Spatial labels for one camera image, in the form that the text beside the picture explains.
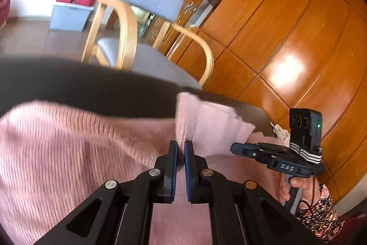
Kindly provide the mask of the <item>pink knitted sweater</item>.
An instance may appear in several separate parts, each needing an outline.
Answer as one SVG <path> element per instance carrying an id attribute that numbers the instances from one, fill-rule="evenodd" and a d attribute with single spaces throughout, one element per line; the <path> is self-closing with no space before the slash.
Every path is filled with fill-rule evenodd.
<path id="1" fill-rule="evenodd" d="M 278 194 L 277 172 L 231 153 L 235 142 L 266 140 L 232 107 L 180 93 L 173 118 L 124 119 L 34 101 L 1 118 L 1 226 L 14 244 L 35 243 L 104 182 L 151 169 L 171 140 L 192 141 L 227 179 Z"/>

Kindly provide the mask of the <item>red patterned sofa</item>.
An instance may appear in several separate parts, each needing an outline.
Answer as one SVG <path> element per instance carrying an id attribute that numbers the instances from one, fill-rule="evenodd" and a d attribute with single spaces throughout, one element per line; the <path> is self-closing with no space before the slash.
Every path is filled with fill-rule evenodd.
<path id="1" fill-rule="evenodd" d="M 10 12 L 11 0 L 0 0 L 0 28 L 7 22 Z"/>

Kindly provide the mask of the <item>light blue storage box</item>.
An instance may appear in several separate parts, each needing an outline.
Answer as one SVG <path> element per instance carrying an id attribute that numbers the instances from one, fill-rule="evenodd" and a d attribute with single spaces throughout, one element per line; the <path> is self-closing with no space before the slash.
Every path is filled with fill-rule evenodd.
<path id="1" fill-rule="evenodd" d="M 53 5 L 49 29 L 82 32 L 93 10 L 93 6 L 56 2 Z"/>

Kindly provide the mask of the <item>wooden wardrobe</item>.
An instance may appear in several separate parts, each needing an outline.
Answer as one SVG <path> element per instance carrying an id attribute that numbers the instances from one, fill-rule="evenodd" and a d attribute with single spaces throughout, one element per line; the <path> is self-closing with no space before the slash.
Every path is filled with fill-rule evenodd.
<path id="1" fill-rule="evenodd" d="M 292 107 L 320 111 L 321 181 L 336 201 L 366 186 L 364 0 L 221 0 L 196 31 L 215 59 L 206 91 L 282 127 Z"/>

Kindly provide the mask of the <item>wooden chair with grey cushions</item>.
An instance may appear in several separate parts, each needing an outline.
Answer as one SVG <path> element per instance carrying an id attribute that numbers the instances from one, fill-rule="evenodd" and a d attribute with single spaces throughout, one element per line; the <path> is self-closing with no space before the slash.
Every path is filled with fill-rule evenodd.
<path id="1" fill-rule="evenodd" d="M 184 0 L 97 0 L 97 2 L 98 7 L 86 39 L 81 62 L 88 63 L 90 56 L 95 56 L 98 63 L 104 67 L 130 71 L 175 83 L 178 86 L 198 89 L 202 89 L 211 77 L 214 58 L 208 43 L 177 23 Z M 113 8 L 117 14 L 119 35 L 117 38 L 97 39 L 101 20 L 107 7 Z M 153 45 L 139 40 L 137 17 L 133 12 L 133 7 L 150 12 L 164 20 L 164 27 Z M 192 39 L 202 48 L 206 63 L 199 80 L 171 61 L 173 50 L 169 50 L 168 54 L 164 55 L 157 49 L 169 28 Z"/>

